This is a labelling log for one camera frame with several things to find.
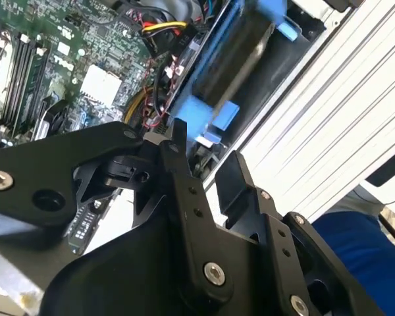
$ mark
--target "black clamp arm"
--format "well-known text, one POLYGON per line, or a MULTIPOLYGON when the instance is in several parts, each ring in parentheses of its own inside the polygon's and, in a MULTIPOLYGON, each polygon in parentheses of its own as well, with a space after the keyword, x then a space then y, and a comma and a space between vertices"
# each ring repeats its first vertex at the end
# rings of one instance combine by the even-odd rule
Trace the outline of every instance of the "black clamp arm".
POLYGON ((276 212, 242 156, 216 181, 225 228, 179 120, 167 136, 115 122, 2 149, 0 286, 31 315, 382 315, 303 217, 276 212), (135 190, 135 228, 68 256, 77 208, 116 188, 135 190))

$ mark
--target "motherboard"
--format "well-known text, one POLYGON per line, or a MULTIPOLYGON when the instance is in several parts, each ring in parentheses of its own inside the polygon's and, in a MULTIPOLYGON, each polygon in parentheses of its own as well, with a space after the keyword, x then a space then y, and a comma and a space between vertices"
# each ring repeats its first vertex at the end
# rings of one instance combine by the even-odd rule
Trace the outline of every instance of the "motherboard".
POLYGON ((0 0, 1 147, 122 120, 157 61, 116 17, 95 0, 0 0))

